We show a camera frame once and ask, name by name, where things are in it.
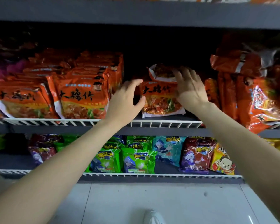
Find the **person's left hand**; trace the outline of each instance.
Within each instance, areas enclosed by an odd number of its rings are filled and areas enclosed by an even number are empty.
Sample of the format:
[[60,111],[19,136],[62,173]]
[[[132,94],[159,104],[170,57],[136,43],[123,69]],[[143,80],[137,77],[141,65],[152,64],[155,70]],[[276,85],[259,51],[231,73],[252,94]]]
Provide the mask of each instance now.
[[106,113],[105,120],[114,123],[120,128],[130,123],[145,105],[143,96],[138,104],[134,105],[134,92],[136,86],[140,85],[143,79],[126,81],[122,87],[112,96]]

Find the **hand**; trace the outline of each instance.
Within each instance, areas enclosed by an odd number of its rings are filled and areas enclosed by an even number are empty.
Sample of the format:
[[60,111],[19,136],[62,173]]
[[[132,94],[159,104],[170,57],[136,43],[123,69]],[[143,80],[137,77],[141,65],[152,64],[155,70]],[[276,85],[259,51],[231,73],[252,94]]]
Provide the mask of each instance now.
[[110,121],[120,128],[129,124],[145,105],[145,97],[142,97],[138,104],[134,105],[134,92],[136,86],[140,85],[143,79],[126,81],[122,87],[112,96],[106,113],[105,120]]
[[177,101],[189,112],[196,115],[208,102],[208,96],[200,76],[190,68],[182,67],[181,72],[172,70],[177,81]]

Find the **person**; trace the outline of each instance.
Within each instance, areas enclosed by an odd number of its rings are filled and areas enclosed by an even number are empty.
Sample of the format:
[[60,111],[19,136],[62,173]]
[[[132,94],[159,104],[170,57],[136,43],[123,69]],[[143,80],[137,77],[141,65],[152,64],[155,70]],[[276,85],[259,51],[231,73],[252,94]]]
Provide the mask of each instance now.
[[[173,71],[177,100],[212,131],[245,181],[280,222],[280,151],[210,103],[195,71]],[[145,97],[133,104],[135,88],[142,81],[125,82],[111,98],[105,119],[0,194],[0,224],[46,224],[50,220],[104,143],[144,106]],[[144,221],[165,223],[154,210],[145,213]]]

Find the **white floor tile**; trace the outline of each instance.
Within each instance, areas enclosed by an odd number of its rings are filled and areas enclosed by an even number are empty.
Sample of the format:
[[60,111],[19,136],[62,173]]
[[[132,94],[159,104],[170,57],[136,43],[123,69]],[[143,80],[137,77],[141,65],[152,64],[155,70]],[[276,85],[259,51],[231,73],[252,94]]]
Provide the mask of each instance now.
[[279,224],[269,209],[248,185],[243,184],[241,187],[260,224]]
[[81,224],[91,184],[76,184],[50,224]]
[[146,209],[166,224],[258,224],[239,185],[92,184],[82,224],[142,224]]

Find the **white shoe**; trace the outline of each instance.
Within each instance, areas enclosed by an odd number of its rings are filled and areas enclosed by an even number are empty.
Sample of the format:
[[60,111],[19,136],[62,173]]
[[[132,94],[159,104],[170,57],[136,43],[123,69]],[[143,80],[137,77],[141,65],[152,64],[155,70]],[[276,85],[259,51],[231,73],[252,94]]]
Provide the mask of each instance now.
[[143,224],[166,224],[163,216],[156,210],[147,210],[144,214]]

